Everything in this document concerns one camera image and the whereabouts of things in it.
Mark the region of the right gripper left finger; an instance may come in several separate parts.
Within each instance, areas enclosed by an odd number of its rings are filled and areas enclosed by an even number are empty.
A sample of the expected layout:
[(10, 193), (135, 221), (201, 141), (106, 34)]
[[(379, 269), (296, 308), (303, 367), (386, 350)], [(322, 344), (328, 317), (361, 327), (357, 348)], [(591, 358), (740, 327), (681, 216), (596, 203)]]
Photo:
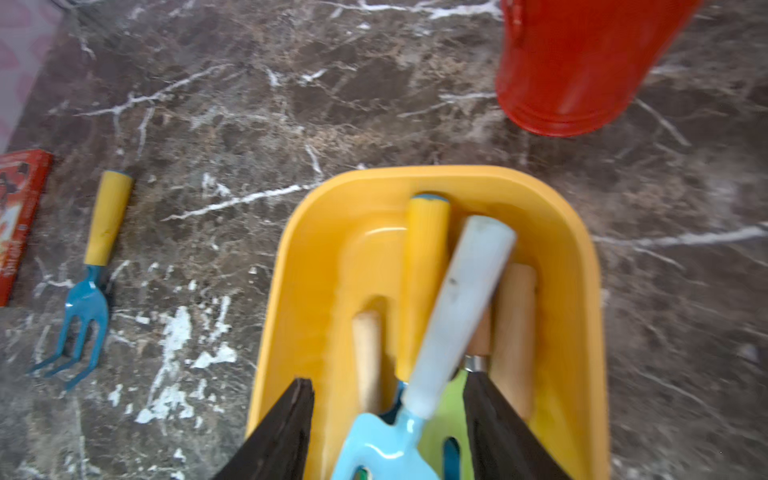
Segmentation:
[(295, 379), (214, 479), (302, 479), (314, 400), (311, 380)]

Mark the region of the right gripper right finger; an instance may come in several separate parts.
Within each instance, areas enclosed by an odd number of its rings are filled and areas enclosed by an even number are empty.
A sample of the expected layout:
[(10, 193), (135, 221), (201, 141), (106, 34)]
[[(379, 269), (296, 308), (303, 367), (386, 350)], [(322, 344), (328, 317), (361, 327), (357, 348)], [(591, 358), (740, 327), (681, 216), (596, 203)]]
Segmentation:
[(468, 374), (463, 400), (477, 479), (569, 477), (486, 373)]

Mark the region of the white handle lightblue fork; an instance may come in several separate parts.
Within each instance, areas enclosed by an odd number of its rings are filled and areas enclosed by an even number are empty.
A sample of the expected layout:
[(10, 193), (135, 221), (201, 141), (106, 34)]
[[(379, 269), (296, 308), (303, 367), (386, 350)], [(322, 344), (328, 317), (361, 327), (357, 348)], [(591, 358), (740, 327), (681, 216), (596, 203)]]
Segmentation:
[(401, 408), (392, 425), (358, 415), (331, 477), (352, 479), (366, 468), (375, 479), (436, 479), (418, 445), (425, 425), (463, 358), (494, 293), (516, 233), (491, 217), (469, 217), (442, 282)]

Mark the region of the yellow handle teal fork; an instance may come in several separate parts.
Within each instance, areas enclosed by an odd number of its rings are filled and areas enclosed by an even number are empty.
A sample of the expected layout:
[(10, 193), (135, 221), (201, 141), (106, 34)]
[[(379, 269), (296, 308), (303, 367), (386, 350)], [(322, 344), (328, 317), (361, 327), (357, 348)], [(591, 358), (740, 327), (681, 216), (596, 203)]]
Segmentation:
[(107, 170), (101, 175), (85, 250), (85, 277), (74, 284), (67, 294), (65, 317), (54, 353), (30, 369), (34, 373), (54, 364), (64, 356), (70, 327), (74, 321), (77, 321), (79, 330), (69, 360), (49, 370), (45, 376), (49, 378), (73, 367), (82, 359), (89, 328), (94, 324), (96, 336), (88, 364), (84, 370), (65, 383), (65, 392), (72, 391), (96, 369), (99, 363), (109, 324), (108, 300), (100, 281), (102, 271), (110, 261), (113, 246), (123, 223), (133, 183), (133, 178), (122, 172)]

